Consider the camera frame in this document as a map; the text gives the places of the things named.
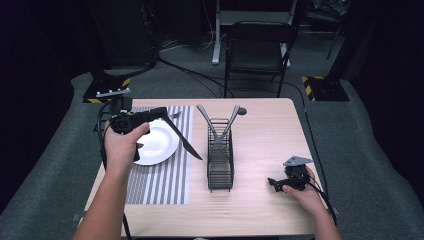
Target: placemat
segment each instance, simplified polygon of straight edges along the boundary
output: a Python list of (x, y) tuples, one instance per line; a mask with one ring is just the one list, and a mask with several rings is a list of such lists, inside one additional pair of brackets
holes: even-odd
[[(135, 107), (141, 112), (153, 107)], [(193, 106), (167, 107), (168, 113), (181, 111), (181, 116), (172, 120), (184, 137), (191, 142)], [(187, 204), (189, 192), (189, 167), (191, 154), (182, 142), (167, 160), (151, 165), (135, 164), (131, 170), (126, 204)]]

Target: light wood tabletop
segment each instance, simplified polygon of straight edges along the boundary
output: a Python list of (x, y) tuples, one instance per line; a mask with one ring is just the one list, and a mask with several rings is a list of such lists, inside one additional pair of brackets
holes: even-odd
[[(207, 184), (210, 118), (231, 117), (234, 106), (246, 108), (231, 131), (234, 185), (210, 191)], [(191, 144), (204, 159), (191, 157), (187, 204), (127, 204), (131, 234), (139, 237), (281, 236), (314, 233), (311, 216), (293, 197), (275, 192), (267, 178), (287, 178), (283, 163), (292, 156), (310, 158), (302, 126), (290, 99), (135, 99), (137, 106), (194, 106)], [(307, 164), (320, 184), (314, 163)], [(86, 209), (103, 179), (100, 166)]]

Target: white plate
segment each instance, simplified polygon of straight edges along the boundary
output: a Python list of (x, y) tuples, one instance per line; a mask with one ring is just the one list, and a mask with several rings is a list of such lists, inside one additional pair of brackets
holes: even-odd
[(180, 138), (172, 128), (162, 120), (150, 122), (150, 133), (142, 136), (138, 143), (144, 146), (138, 149), (140, 165), (154, 165), (168, 159), (177, 149)]

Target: black blade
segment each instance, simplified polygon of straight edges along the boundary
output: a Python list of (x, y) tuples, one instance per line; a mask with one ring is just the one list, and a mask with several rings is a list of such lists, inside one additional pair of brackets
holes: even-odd
[(169, 119), (168, 117), (162, 117), (162, 120), (164, 120), (171, 128), (174, 130), (174, 132), (178, 135), (178, 137), (183, 141), (183, 147), (194, 157), (197, 159), (203, 160), (200, 155), (194, 150), (193, 146), (187, 141), (187, 139), (183, 136), (183, 134), (178, 130), (177, 126), (174, 125), (174, 123)]

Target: black wire rack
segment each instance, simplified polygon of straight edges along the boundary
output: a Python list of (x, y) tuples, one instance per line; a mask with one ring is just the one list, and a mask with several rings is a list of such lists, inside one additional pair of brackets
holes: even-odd
[[(211, 122), (219, 138), (228, 125), (228, 119), (213, 118)], [(215, 189), (228, 189), (230, 191), (233, 188), (234, 161), (231, 128), (219, 142), (215, 141), (213, 132), (208, 128), (207, 177), (208, 188), (211, 192)]]

